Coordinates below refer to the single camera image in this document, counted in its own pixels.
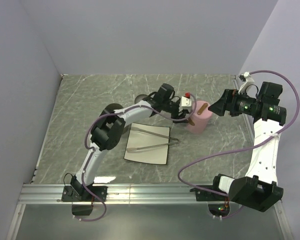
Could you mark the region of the pink cylindrical container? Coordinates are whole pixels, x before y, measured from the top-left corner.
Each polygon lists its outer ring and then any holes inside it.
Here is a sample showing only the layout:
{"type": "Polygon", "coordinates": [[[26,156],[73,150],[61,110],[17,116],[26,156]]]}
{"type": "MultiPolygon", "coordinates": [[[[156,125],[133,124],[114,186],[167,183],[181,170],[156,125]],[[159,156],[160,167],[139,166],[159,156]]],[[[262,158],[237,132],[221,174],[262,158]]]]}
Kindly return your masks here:
{"type": "Polygon", "coordinates": [[[185,129],[193,134],[201,134],[205,130],[206,126],[208,125],[208,122],[209,120],[195,121],[192,120],[190,117],[185,129]]]}

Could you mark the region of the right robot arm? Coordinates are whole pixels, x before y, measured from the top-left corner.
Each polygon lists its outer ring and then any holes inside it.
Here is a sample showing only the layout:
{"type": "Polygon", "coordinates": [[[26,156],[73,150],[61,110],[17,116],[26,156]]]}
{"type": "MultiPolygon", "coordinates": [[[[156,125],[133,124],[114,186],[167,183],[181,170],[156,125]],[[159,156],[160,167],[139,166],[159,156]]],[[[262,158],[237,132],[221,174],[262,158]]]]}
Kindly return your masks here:
{"type": "Polygon", "coordinates": [[[246,114],[253,117],[254,149],[245,176],[232,178],[219,174],[210,188],[212,197],[229,200],[245,207],[265,212],[282,199],[284,190],[278,186],[277,156],[280,133],[286,123],[287,110],[279,106],[283,86],[263,82],[255,98],[236,89],[225,89],[220,99],[209,106],[209,111],[232,117],[246,114]]]}

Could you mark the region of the grey round lid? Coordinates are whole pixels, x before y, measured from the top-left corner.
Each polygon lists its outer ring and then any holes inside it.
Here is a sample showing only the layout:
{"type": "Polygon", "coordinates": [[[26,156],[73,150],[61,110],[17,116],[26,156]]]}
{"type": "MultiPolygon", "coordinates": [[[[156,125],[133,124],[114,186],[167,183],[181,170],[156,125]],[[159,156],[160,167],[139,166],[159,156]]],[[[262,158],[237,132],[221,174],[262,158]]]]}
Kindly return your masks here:
{"type": "Polygon", "coordinates": [[[137,104],[139,103],[140,101],[142,101],[144,98],[147,98],[148,95],[147,94],[139,94],[135,97],[134,99],[134,103],[137,104]]]}

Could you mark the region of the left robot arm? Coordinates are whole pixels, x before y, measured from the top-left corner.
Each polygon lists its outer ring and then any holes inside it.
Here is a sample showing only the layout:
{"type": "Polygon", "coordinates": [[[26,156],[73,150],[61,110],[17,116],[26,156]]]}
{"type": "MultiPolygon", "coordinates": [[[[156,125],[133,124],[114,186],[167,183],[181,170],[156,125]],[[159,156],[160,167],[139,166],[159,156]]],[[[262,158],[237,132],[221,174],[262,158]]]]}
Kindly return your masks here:
{"type": "Polygon", "coordinates": [[[106,107],[85,135],[84,146],[88,153],[79,171],[71,178],[73,195],[79,201],[94,196],[92,187],[95,174],[105,155],[120,142],[127,126],[154,115],[163,116],[164,113],[170,114],[168,119],[173,123],[187,123],[196,105],[193,94],[176,96],[174,88],[164,83],[158,91],[146,95],[129,107],[106,107]]]}

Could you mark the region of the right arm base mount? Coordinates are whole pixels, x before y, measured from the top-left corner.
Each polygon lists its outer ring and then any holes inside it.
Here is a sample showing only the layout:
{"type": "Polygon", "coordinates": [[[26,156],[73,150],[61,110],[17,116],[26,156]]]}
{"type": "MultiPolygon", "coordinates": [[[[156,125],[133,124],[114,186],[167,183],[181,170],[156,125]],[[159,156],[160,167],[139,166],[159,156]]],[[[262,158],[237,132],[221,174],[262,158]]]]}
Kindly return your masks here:
{"type": "MultiPolygon", "coordinates": [[[[199,187],[206,188],[208,190],[214,190],[214,191],[220,192],[220,193],[224,193],[221,190],[214,188],[212,185],[199,185],[199,187]]],[[[234,198],[235,200],[245,199],[245,197],[243,197],[242,193],[235,192],[234,187],[232,187],[232,189],[230,187],[229,192],[230,192],[230,190],[232,190],[232,193],[235,194],[235,195],[233,195],[233,197],[235,196],[235,198],[234,198]]],[[[198,188],[191,188],[189,190],[189,192],[195,194],[195,200],[197,202],[225,202],[226,200],[228,200],[228,198],[226,198],[223,195],[216,194],[216,193],[213,193],[210,191],[201,190],[198,188]]]]}

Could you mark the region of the steel tongs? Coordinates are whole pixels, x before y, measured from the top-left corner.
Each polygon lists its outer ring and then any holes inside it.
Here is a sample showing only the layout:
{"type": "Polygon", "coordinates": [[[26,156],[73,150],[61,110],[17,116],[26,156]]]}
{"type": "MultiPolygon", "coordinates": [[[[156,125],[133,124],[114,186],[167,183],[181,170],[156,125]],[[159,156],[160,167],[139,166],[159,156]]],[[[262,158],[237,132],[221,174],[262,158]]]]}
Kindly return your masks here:
{"type": "Polygon", "coordinates": [[[156,144],[156,145],[150,145],[150,146],[143,146],[143,147],[129,147],[129,148],[126,148],[127,152],[135,152],[135,151],[148,150],[148,149],[158,148],[158,147],[163,147],[163,146],[171,146],[171,145],[175,145],[176,143],[178,143],[180,141],[178,138],[166,136],[166,135],[159,134],[159,133],[156,133],[156,132],[151,132],[151,131],[144,130],[144,129],[141,129],[141,128],[138,128],[138,127],[131,127],[130,130],[145,133],[145,134],[149,134],[149,135],[153,135],[153,136],[157,136],[157,137],[161,137],[161,138],[168,139],[168,140],[172,140],[172,142],[169,141],[168,143],[162,143],[162,144],[156,144]]]}

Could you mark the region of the grey cylindrical container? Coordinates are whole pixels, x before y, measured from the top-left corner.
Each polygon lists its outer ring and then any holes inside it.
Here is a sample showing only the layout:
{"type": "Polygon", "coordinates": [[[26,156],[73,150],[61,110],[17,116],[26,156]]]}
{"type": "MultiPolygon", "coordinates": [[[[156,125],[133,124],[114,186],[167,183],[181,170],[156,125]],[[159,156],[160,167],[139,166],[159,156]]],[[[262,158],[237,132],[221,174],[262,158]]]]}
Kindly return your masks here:
{"type": "MultiPolygon", "coordinates": [[[[122,105],[120,105],[119,103],[111,103],[111,104],[107,105],[107,106],[103,109],[103,111],[101,112],[100,116],[105,115],[105,114],[106,114],[106,110],[108,110],[109,113],[112,113],[112,112],[114,112],[114,111],[116,111],[116,110],[121,110],[121,109],[123,109],[123,108],[124,108],[124,107],[123,107],[122,105]]],[[[131,127],[131,124],[126,125],[126,126],[124,127],[124,129],[123,129],[122,134],[124,135],[125,133],[127,133],[128,130],[130,129],[130,127],[131,127]]]]}

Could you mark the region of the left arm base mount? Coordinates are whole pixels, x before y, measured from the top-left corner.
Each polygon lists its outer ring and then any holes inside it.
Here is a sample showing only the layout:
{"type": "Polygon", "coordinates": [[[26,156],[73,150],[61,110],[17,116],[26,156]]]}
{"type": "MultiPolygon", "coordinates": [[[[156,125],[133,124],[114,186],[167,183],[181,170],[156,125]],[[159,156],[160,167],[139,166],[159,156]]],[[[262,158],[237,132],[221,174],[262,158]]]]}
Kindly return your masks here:
{"type": "MultiPolygon", "coordinates": [[[[106,200],[108,187],[105,185],[88,186],[89,190],[100,198],[102,201],[106,200]]],[[[95,196],[88,192],[84,187],[80,186],[77,190],[74,189],[71,185],[66,185],[63,188],[63,193],[61,196],[62,202],[100,202],[95,196]]]]}

